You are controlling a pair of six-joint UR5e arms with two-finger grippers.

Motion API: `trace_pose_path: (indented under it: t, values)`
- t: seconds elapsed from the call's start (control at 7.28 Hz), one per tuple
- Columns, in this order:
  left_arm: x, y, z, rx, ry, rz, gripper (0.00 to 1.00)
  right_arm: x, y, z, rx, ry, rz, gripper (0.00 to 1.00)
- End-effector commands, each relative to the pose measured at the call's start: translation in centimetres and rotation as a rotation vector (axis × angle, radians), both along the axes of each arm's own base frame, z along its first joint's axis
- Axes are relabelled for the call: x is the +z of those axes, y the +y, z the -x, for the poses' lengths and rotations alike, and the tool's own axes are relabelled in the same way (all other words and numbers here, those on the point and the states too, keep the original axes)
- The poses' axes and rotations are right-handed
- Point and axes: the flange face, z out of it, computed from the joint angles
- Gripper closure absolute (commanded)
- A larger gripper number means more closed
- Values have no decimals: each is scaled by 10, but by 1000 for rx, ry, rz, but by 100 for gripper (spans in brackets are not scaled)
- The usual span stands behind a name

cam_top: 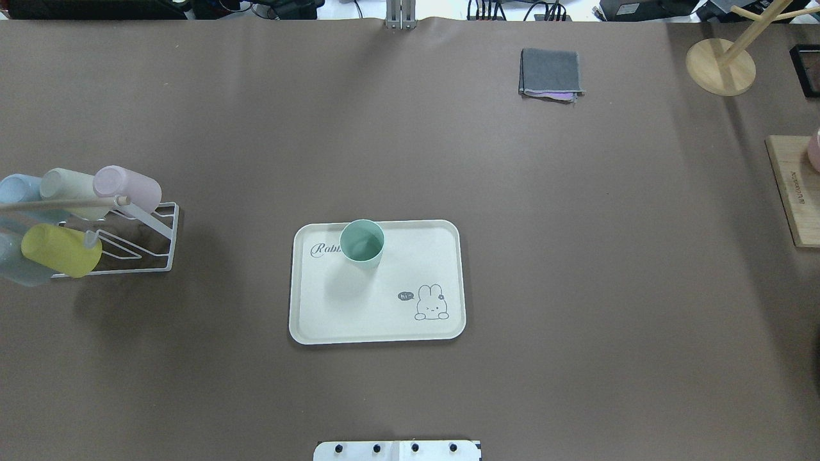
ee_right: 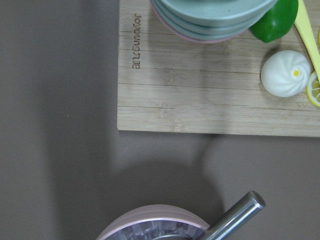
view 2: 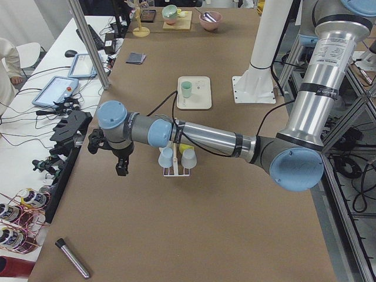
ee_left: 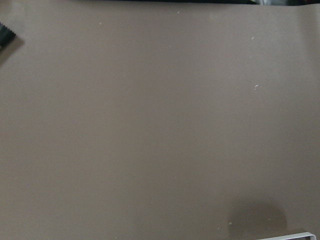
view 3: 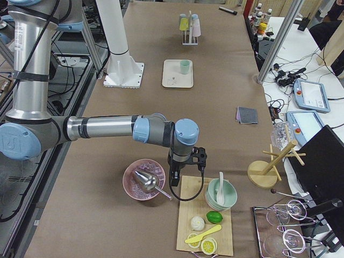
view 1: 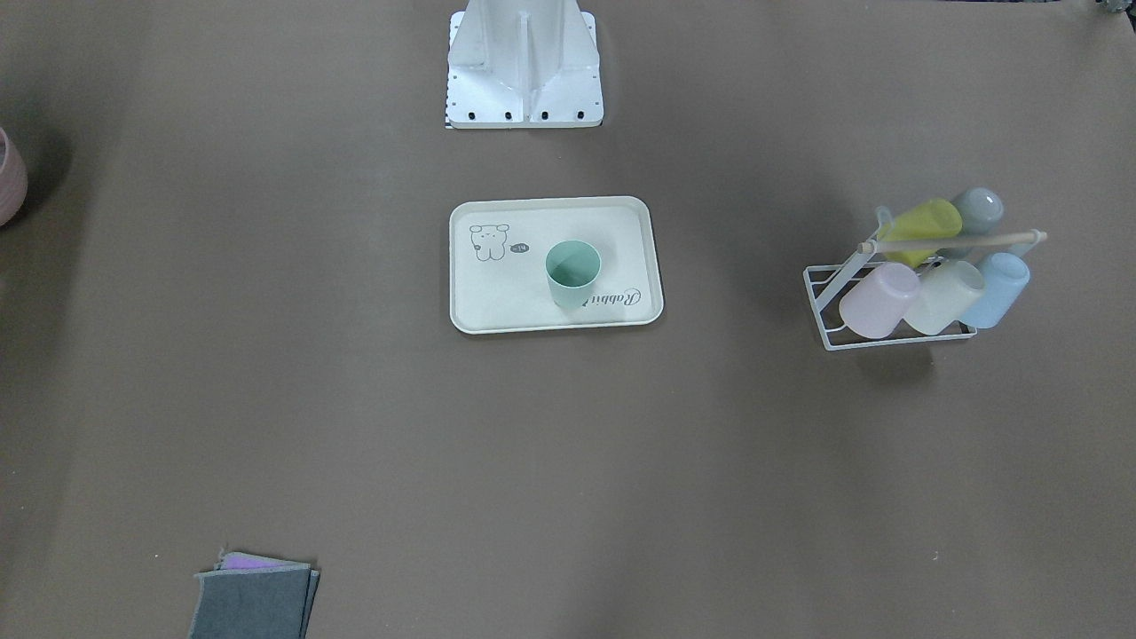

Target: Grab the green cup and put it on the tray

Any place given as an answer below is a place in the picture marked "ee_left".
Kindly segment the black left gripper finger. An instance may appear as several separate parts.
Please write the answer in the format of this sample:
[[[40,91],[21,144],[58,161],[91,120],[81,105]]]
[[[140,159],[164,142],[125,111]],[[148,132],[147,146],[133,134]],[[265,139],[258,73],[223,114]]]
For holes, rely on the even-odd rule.
[[[4,24],[0,24],[0,47],[4,48],[10,44],[16,37],[16,34]]]

